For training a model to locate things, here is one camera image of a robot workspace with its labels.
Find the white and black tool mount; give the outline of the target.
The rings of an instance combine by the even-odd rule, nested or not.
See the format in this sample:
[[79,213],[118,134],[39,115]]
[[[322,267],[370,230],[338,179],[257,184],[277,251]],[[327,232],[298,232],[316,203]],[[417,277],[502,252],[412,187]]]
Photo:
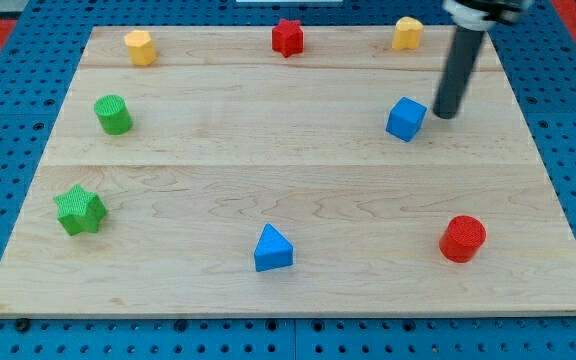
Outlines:
[[443,0],[453,22],[471,31],[488,31],[495,24],[513,26],[533,0]]

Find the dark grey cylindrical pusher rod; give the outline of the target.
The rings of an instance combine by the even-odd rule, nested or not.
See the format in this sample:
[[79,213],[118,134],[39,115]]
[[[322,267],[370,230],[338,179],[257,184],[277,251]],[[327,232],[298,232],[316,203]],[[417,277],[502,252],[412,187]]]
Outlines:
[[455,28],[444,71],[436,92],[433,113],[442,119],[457,115],[483,42],[482,31]]

